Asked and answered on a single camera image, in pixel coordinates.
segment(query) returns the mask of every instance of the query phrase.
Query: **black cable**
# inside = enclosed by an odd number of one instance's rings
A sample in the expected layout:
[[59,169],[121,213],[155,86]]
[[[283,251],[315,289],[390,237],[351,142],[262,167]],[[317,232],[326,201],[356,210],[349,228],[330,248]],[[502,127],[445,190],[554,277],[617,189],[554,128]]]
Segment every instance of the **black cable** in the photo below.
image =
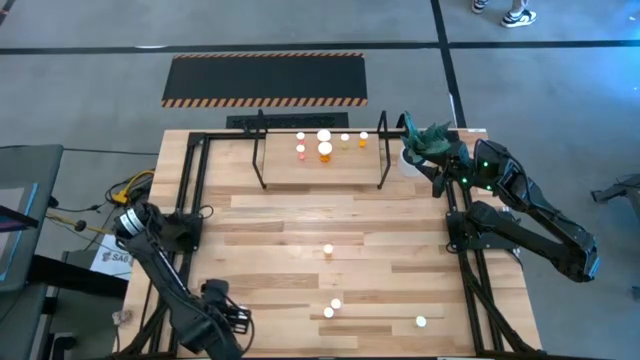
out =
[[81,213],[81,212],[86,212],[86,211],[95,211],[95,212],[100,212],[98,211],[101,207],[103,207],[104,205],[107,204],[107,201],[105,200],[102,204],[96,204],[96,205],[91,205],[88,208],[84,208],[84,209],[66,209],[66,208],[61,208],[61,207],[54,207],[52,209],[54,210],[59,210],[59,211],[64,211],[64,212],[71,212],[71,213]]
[[211,214],[209,214],[209,215],[207,215],[207,216],[203,216],[202,214],[200,214],[200,216],[202,216],[202,219],[203,219],[203,220],[204,220],[204,219],[208,219],[208,218],[210,218],[210,217],[212,217],[212,216],[213,216],[213,206],[211,206],[211,205],[204,205],[203,207],[201,207],[201,208],[200,208],[200,211],[202,211],[202,209],[206,209],[206,208],[211,209]]
[[16,295],[15,300],[13,300],[11,305],[9,305],[9,307],[7,308],[7,311],[5,311],[4,314],[2,314],[2,317],[0,317],[0,325],[2,325],[2,322],[4,321],[4,319],[7,316],[9,316],[9,313],[11,312],[11,310],[13,310],[13,307],[16,306],[16,304],[18,303],[18,300],[20,300],[20,297],[22,297],[22,294],[24,294],[24,288],[22,288],[22,290],[20,290],[18,295]]
[[82,149],[82,148],[64,148],[65,151],[93,152],[101,154],[120,154],[120,155],[144,155],[158,156],[159,153],[141,152],[141,151],[118,151],[118,150],[99,150],[99,149]]

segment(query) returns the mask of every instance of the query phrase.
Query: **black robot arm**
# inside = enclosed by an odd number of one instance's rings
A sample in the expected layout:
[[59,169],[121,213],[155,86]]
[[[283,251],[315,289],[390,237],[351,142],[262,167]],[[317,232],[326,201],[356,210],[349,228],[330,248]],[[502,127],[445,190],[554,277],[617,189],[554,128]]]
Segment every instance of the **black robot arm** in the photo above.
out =
[[474,154],[471,159],[466,145],[458,141],[448,151],[426,157],[437,168],[418,166],[418,170],[434,183],[434,196],[439,197],[450,180],[465,190],[472,186],[483,188],[513,210],[531,216],[560,242],[521,227],[482,202],[474,202],[467,209],[463,226],[467,236],[493,232],[548,259],[573,281],[593,280],[600,263],[595,237],[554,208],[504,146],[480,140]]
[[143,204],[117,218],[114,233],[118,246],[140,263],[171,311],[169,322],[180,344],[193,353],[204,350],[212,359],[240,359],[243,350],[233,333],[247,332],[251,313],[226,305],[228,284],[224,281],[208,281],[217,290],[209,296],[214,301],[206,299],[207,294],[205,299],[196,297],[185,287],[157,238],[161,233],[188,234],[188,226],[178,226],[179,222],[167,223],[154,205]]

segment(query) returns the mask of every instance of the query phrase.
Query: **sneaker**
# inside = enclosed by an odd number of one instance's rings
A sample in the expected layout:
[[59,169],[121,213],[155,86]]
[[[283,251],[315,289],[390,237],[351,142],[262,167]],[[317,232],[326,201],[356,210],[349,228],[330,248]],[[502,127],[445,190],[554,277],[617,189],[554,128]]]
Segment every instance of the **sneaker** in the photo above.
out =
[[471,0],[471,11],[476,14],[480,14],[484,11],[484,8],[485,6],[487,6],[488,2],[489,0]]
[[514,17],[510,12],[508,12],[502,18],[502,26],[506,28],[527,26],[533,24],[534,21],[536,21],[536,13],[534,13],[533,11],[524,10],[517,17]]

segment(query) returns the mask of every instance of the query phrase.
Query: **wooden tabletop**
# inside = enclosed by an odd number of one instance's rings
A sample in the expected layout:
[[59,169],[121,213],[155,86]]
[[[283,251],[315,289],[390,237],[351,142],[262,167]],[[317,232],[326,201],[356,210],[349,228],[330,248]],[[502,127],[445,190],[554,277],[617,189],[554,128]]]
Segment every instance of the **wooden tabletop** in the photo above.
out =
[[[164,135],[150,199],[164,212],[173,211],[188,133]],[[460,130],[470,151],[479,137],[486,132]],[[334,185],[263,191],[251,165],[253,141],[212,142],[202,204],[215,214],[205,220],[188,287],[199,294],[207,279],[229,281],[230,297],[254,314],[256,335],[247,357],[474,354],[458,258],[445,250],[446,196],[432,198],[425,178],[401,175],[396,160],[402,143],[390,145],[393,163],[381,190]],[[486,191],[474,189],[472,196],[501,205]],[[334,246],[331,257],[323,253],[327,243]],[[539,348],[520,266],[504,251],[485,253],[496,305]],[[134,262],[124,303],[134,317],[120,329],[123,347],[138,332],[148,286]],[[323,309],[333,298],[343,308],[325,319]],[[156,300],[152,292],[147,317]],[[486,313],[478,307],[490,349]],[[415,326],[420,315],[428,320],[425,328]],[[167,349],[167,324],[161,350]],[[244,345],[248,336],[238,339]],[[182,347],[178,355],[197,357]]]

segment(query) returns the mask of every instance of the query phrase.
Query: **wire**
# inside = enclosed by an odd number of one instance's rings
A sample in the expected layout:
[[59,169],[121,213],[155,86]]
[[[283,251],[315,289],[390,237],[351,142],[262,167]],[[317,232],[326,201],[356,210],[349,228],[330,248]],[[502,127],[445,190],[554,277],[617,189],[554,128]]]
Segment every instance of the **wire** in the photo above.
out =
[[[109,215],[107,215],[107,218],[104,220],[104,223],[102,223],[101,228],[104,228],[107,223],[109,222],[109,219],[111,219],[111,215],[113,215],[113,213],[116,211],[117,207],[113,207],[113,209],[111,209],[111,212],[109,213]],[[89,248],[91,247],[91,245],[93,245],[93,243],[96,242],[96,240],[98,240],[98,237],[100,236],[99,233],[96,233],[96,235],[93,237],[93,239],[91,239],[91,242],[89,244],[87,244],[87,246],[84,247],[84,249],[82,249],[82,251],[87,251],[89,250]]]
[[208,218],[213,216],[213,206],[211,206],[211,205],[204,205],[203,207],[200,208],[200,211],[202,211],[202,209],[207,209],[207,208],[211,209],[211,214],[209,214],[207,216],[203,216],[202,214],[200,214],[200,216],[202,216],[203,220],[204,219],[208,219]]
[[86,212],[86,211],[100,212],[98,210],[101,207],[105,206],[106,204],[107,204],[107,201],[105,200],[102,204],[91,205],[88,208],[84,208],[84,209],[66,209],[66,208],[61,208],[61,207],[54,207],[53,209],[58,210],[58,211],[71,212],[71,213],[81,213],[81,212]]
[[2,317],[0,317],[0,325],[2,324],[4,319],[7,316],[9,316],[9,313],[11,312],[11,310],[13,310],[13,307],[16,306],[16,304],[18,303],[18,300],[20,300],[20,298],[22,297],[22,294],[24,294],[24,288],[20,290],[20,292],[18,293],[18,295],[16,295],[16,298],[13,300],[11,305],[9,305],[9,307],[7,308],[7,311],[5,311],[4,314],[2,314]]
[[[82,236],[82,235],[78,234],[77,232],[75,232],[75,231],[73,231],[73,230],[69,229],[67,226],[65,226],[65,225],[63,225],[63,224],[58,224],[55,220],[53,220],[53,219],[51,219],[51,218],[47,218],[47,220],[51,221],[55,226],[61,227],[61,228],[65,229],[65,230],[69,231],[70,233],[72,233],[73,235],[77,236],[78,238],[83,239],[83,240],[85,240],[85,241],[88,241],[88,242],[89,242],[89,245],[91,245],[91,244],[93,243],[93,240],[89,239],[88,237],[84,237],[84,236]],[[109,250],[109,251],[115,251],[115,252],[118,252],[118,253],[121,253],[121,252],[122,252],[122,251],[120,251],[120,250],[112,249],[112,248],[110,248],[110,247],[108,247],[108,246],[106,246],[106,245],[102,245],[102,244],[99,244],[99,243],[96,243],[96,244],[98,244],[98,246],[102,246],[103,248],[105,248],[105,249],[107,249],[107,250]]]
[[144,155],[144,156],[158,156],[158,153],[151,152],[139,152],[139,151],[117,151],[117,150],[99,150],[99,149],[82,149],[82,148],[64,148],[65,151],[78,151],[78,152],[94,152],[101,154],[120,154],[120,155]]

